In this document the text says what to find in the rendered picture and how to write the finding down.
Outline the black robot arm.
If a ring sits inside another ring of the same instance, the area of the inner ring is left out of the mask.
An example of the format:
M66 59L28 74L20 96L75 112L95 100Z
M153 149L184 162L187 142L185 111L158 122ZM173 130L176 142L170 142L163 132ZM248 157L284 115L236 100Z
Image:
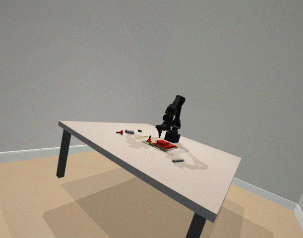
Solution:
M166 115L163 116L163 121L172 122L172 127L173 127L172 130L177 131L178 129L181 128L180 114L184 102L185 102L185 97L181 95L176 95L174 102L170 104L165 111ZM173 120L174 115L176 116L175 119ZM163 122L163 124L160 125L160 130L165 131L169 129L168 123L166 124L165 122Z

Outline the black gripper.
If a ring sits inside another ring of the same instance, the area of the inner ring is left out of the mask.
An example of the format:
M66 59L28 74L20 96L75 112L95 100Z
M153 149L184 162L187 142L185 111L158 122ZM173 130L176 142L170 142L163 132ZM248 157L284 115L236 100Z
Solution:
M172 137L174 136L174 135L177 135L178 134L178 131L176 131L176 130L171 130L171 125L172 125L172 122L165 122L166 124L168 123L168 125L169 125L169 129L168 130L166 130L166 131L169 131L171 134L170 134L170 137L169 137L169 140L168 140L168 142L172 139ZM158 133L159 133L159 138L160 138L160 136L161 136L161 133L162 133L162 130L160 130L160 125L156 125L156 127L155 127L157 130L158 130Z

